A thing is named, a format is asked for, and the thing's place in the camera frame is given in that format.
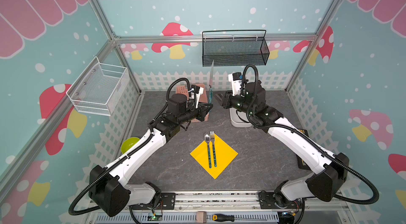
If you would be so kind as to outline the fork with teal handle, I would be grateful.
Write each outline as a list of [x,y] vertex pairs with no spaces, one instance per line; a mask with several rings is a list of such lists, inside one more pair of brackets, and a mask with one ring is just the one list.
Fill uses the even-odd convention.
[[215,132],[210,131],[209,135],[210,135],[210,141],[211,141],[212,149],[213,149],[214,167],[217,167],[216,150],[215,150]]

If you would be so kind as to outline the spoon with teal handle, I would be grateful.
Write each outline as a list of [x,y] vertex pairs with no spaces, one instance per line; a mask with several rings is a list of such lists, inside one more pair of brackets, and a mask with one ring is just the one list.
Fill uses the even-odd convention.
[[210,153],[210,140],[211,140],[211,137],[210,137],[210,134],[208,132],[205,133],[204,140],[205,140],[205,142],[207,144],[208,166],[211,169],[211,153]]

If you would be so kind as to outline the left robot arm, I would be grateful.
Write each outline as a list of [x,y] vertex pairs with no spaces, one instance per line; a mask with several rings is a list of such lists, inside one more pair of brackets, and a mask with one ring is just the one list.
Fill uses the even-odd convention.
[[140,141],[105,167],[95,166],[90,173],[89,185],[76,196],[68,213],[71,216],[103,210],[114,217],[126,207],[158,201],[160,189],[150,182],[129,185],[137,169],[159,148],[168,143],[193,119],[204,121],[213,108],[209,103],[189,104],[185,95],[169,98],[164,108],[150,121]]

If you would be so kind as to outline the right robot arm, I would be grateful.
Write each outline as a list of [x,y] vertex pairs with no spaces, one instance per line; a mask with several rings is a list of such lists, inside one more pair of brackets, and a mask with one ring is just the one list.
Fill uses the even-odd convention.
[[[254,87],[253,83],[249,83],[243,95],[228,90],[214,97],[223,108],[234,108],[245,114],[247,121],[255,128],[278,139],[310,168],[311,174],[296,180],[286,180],[275,189],[275,198],[282,205],[299,198],[317,198],[324,202],[336,198],[357,205],[371,205],[378,201],[376,186],[349,167],[349,159],[345,154],[334,154],[299,131],[281,112],[266,104],[265,92]],[[363,200],[339,195],[337,192],[346,182],[348,174],[363,181],[373,195]]]

